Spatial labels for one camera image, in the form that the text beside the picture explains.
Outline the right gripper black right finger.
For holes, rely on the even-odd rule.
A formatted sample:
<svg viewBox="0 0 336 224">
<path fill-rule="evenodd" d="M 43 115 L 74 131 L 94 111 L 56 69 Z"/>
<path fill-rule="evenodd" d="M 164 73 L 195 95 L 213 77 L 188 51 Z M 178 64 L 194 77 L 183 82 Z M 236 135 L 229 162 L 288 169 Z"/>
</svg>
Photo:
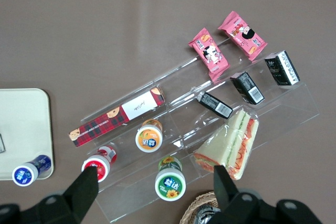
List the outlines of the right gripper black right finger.
<svg viewBox="0 0 336 224">
<path fill-rule="evenodd" d="M 214 168 L 214 193 L 220 212 L 213 223 L 264 223 L 260 218 L 260 198 L 250 190 L 238 190 L 226 168 Z"/>
</svg>

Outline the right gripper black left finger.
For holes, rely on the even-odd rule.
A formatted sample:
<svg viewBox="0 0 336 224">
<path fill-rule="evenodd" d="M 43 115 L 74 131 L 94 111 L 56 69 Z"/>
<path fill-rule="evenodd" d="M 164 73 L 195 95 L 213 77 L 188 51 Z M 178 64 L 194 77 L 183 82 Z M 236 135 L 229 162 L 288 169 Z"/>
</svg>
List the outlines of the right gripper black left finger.
<svg viewBox="0 0 336 224">
<path fill-rule="evenodd" d="M 81 223 L 97 195 L 97 169 L 88 167 L 62 194 L 43 200 L 43 223 Z"/>
</svg>

